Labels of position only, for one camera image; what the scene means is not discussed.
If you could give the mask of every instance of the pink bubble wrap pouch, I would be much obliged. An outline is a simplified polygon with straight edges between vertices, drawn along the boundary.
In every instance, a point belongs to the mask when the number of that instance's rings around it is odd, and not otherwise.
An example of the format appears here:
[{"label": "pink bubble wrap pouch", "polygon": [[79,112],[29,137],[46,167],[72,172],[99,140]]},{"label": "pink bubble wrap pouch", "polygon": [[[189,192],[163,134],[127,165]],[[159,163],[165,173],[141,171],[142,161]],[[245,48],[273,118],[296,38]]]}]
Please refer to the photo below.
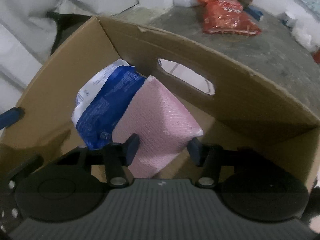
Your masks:
[{"label": "pink bubble wrap pouch", "polygon": [[140,146],[129,170],[135,178],[151,178],[203,131],[184,105],[149,76],[113,130],[112,138],[124,143],[133,133],[139,135]]}]

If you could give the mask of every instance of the metal bolt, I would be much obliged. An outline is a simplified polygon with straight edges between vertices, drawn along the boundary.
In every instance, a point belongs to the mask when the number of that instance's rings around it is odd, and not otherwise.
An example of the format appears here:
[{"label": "metal bolt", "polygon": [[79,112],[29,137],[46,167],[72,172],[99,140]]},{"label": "metal bolt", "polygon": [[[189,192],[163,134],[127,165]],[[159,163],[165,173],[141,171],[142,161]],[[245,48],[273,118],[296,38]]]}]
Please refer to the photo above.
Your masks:
[{"label": "metal bolt", "polygon": [[201,186],[211,186],[214,184],[214,180],[209,177],[202,177],[198,182]]},{"label": "metal bolt", "polygon": [[115,177],[110,180],[110,183],[115,186],[122,186],[127,183],[126,179],[122,177]]},{"label": "metal bolt", "polygon": [[16,183],[13,180],[9,181],[9,189],[14,189],[14,187],[16,186]]},{"label": "metal bolt", "polygon": [[17,218],[18,217],[18,210],[16,208],[13,208],[11,210],[11,215],[14,217],[14,218]]}]

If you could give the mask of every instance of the blue package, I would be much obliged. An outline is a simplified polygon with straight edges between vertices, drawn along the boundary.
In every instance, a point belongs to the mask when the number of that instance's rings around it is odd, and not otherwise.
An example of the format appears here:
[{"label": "blue package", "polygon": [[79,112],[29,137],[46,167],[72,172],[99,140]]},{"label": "blue package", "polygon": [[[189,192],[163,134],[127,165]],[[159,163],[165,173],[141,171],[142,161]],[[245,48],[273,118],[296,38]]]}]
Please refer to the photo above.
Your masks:
[{"label": "blue package", "polygon": [[72,121],[90,150],[101,149],[146,78],[122,59],[107,66],[78,92]]}]

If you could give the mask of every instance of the white strip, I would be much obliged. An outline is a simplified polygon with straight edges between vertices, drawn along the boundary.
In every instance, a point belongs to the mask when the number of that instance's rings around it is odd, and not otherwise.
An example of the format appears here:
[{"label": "white strip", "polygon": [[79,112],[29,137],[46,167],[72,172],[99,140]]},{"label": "white strip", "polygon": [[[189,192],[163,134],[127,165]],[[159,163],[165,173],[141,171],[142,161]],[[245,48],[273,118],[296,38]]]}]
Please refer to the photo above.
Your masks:
[{"label": "white strip", "polygon": [[122,59],[118,59],[114,63],[102,69],[95,74],[78,92],[76,97],[76,108],[72,114],[72,122],[76,126],[79,118],[87,107],[91,104],[94,98],[97,96],[103,85],[106,83],[109,76],[119,66],[129,66],[127,62]]}]

